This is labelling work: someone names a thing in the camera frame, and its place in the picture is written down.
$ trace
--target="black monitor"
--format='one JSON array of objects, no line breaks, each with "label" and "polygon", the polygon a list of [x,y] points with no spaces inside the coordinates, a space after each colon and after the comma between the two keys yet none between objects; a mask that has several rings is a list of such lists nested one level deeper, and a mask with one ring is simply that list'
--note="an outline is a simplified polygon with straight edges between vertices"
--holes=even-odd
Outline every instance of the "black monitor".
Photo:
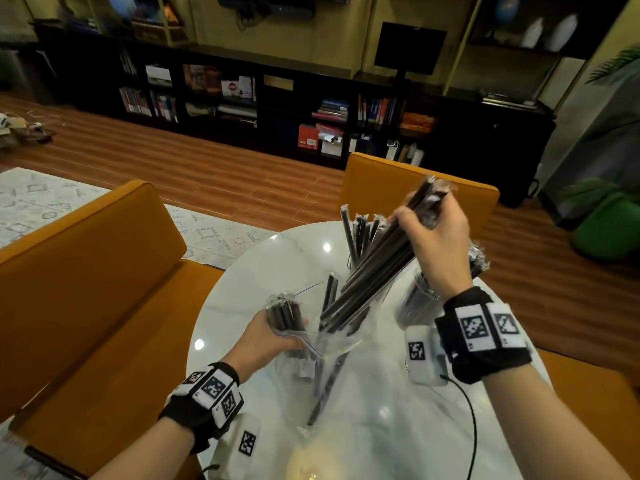
[{"label": "black monitor", "polygon": [[446,36],[442,30],[383,22],[374,64],[397,69],[399,80],[407,72],[431,75]]}]

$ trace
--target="chair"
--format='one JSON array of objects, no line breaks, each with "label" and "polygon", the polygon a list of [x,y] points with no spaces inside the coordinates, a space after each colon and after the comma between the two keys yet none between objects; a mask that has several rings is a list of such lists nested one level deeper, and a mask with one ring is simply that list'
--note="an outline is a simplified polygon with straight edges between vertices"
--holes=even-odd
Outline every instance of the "chair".
[{"label": "chair", "polygon": [[0,249],[0,420],[35,456],[91,476],[155,423],[222,275],[185,251],[140,181]]},{"label": "chair", "polygon": [[616,371],[538,349],[556,395],[640,479],[640,405],[628,380]]},{"label": "chair", "polygon": [[341,205],[349,204],[352,218],[356,213],[389,216],[405,195],[420,185],[425,175],[446,178],[455,184],[454,194],[468,217],[471,238],[478,238],[491,217],[500,192],[491,185],[437,171],[352,153],[347,162],[339,202]]}]

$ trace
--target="marble tabletop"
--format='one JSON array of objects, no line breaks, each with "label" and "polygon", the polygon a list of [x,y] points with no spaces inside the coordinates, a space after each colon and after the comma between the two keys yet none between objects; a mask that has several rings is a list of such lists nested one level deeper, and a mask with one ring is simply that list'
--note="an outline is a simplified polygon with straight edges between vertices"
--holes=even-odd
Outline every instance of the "marble tabletop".
[{"label": "marble tabletop", "polygon": [[[303,315],[317,317],[327,275],[335,273],[344,282],[347,258],[341,222],[289,229],[248,250],[222,275],[204,303],[189,345],[186,372],[219,360],[272,294],[299,294]],[[313,429],[296,428],[285,414],[282,383],[273,364],[240,387],[243,411],[262,421],[248,479],[300,479],[292,475],[294,470],[308,472],[306,478],[316,474],[318,480],[466,478],[473,427],[464,396],[453,385],[413,385],[404,366],[404,334],[394,310],[416,268],[414,261],[396,279],[372,318],[372,336],[349,355]],[[475,282],[499,301],[482,280]],[[528,337],[527,343],[533,365],[550,383]],[[474,405],[478,428],[473,478],[521,478],[484,386],[462,386]],[[209,465],[215,446],[212,442],[198,455],[203,467]]]}]

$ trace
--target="hand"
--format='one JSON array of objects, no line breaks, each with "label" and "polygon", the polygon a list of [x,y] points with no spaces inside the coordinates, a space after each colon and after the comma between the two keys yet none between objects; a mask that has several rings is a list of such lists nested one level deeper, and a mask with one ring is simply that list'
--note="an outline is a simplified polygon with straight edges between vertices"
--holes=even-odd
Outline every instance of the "hand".
[{"label": "hand", "polygon": [[408,207],[394,212],[409,236],[415,256],[429,285],[446,302],[473,287],[469,270],[469,223],[451,193],[442,201],[438,225],[429,230]]},{"label": "hand", "polygon": [[267,323],[267,314],[260,310],[246,326],[240,340],[222,358],[222,362],[233,367],[240,377],[240,383],[244,383],[276,355],[303,347],[300,339],[277,336]]}]

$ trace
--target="white patterned rug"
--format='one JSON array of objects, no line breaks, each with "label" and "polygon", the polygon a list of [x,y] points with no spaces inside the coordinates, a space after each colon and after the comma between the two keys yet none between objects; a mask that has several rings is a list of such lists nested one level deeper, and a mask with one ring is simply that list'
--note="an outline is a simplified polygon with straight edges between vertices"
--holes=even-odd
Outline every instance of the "white patterned rug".
[{"label": "white patterned rug", "polygon": [[[24,168],[0,173],[0,248],[73,212],[107,189]],[[276,234],[219,217],[165,205],[187,244],[184,257],[228,269],[247,249]],[[22,453],[24,444],[0,424],[1,480],[60,480],[64,477]]]}]

